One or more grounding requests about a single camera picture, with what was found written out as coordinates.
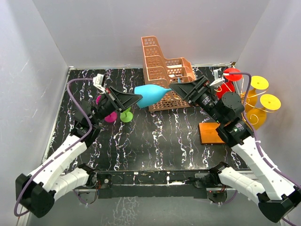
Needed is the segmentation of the magenta plastic wine glass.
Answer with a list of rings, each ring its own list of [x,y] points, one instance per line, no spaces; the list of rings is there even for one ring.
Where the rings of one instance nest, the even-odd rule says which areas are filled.
[[[100,99],[101,99],[101,95],[99,95],[99,96],[96,98],[96,104],[99,104]],[[109,114],[108,116],[106,116],[106,117],[104,118],[104,120],[105,120],[106,122],[109,122],[109,123],[115,122],[115,121],[117,120],[117,113],[116,113],[116,112],[112,112],[111,114]]]

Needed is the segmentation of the green plastic wine glass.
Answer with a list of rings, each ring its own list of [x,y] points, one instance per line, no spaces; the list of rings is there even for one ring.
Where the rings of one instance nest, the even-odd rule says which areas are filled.
[[[131,108],[129,107],[125,111],[120,113],[120,120],[124,123],[128,123],[133,119],[133,114],[130,112]]]

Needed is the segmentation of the blue plastic wine glass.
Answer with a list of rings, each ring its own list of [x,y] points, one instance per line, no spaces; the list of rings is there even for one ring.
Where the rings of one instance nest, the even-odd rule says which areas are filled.
[[[150,84],[135,87],[134,93],[142,96],[142,99],[137,102],[137,105],[140,108],[145,108],[156,104],[167,92],[172,90],[169,85],[167,80],[157,79]]]

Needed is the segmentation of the red plastic wine glass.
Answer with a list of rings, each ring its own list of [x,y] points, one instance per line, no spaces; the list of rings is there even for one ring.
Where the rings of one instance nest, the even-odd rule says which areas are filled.
[[[233,82],[239,81],[242,79],[242,74],[238,74],[240,72],[239,69],[236,68],[228,68],[224,70],[225,75],[224,78],[227,80],[224,82],[217,90],[216,90],[216,96],[218,99],[221,99],[222,96],[226,92],[235,92],[235,87]]]

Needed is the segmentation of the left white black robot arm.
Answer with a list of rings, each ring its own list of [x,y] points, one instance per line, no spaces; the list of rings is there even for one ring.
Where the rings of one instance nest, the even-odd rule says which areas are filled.
[[[69,191],[85,186],[92,188],[97,183],[95,169],[81,164],[63,175],[66,168],[98,137],[98,122],[112,112],[121,112],[142,99],[142,95],[123,93],[113,87],[106,88],[97,107],[88,102],[74,100],[78,115],[74,128],[61,146],[29,175],[20,174],[16,179],[16,203],[21,204],[38,218],[45,216],[55,201]]]

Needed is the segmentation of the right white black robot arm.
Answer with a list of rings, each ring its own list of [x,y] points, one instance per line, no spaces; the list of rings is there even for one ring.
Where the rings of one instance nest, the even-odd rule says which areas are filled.
[[[244,120],[245,108],[239,94],[226,92],[221,99],[206,77],[188,83],[169,85],[183,100],[199,105],[219,127],[219,137],[235,151],[252,170],[254,181],[226,163],[210,169],[210,183],[230,186],[258,205],[262,214],[277,223],[301,202],[301,187],[284,175],[261,149],[252,125]]]

